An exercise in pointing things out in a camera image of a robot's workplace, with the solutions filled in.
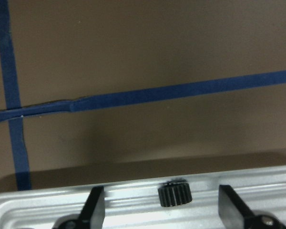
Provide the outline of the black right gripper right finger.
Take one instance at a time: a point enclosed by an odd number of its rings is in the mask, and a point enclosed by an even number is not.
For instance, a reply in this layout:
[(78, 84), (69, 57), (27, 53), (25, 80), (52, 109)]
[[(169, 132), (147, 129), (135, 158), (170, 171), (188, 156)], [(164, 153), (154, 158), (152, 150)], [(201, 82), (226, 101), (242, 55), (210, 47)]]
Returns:
[(255, 214), (230, 185), (220, 185), (218, 214), (226, 229), (249, 229)]

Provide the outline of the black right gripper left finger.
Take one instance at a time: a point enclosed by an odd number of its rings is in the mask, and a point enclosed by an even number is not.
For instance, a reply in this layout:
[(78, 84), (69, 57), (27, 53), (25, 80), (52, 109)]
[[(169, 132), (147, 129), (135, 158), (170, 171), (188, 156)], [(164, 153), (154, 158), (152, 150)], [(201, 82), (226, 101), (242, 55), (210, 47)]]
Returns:
[(79, 215), (80, 229), (102, 229), (105, 219), (104, 187), (93, 187)]

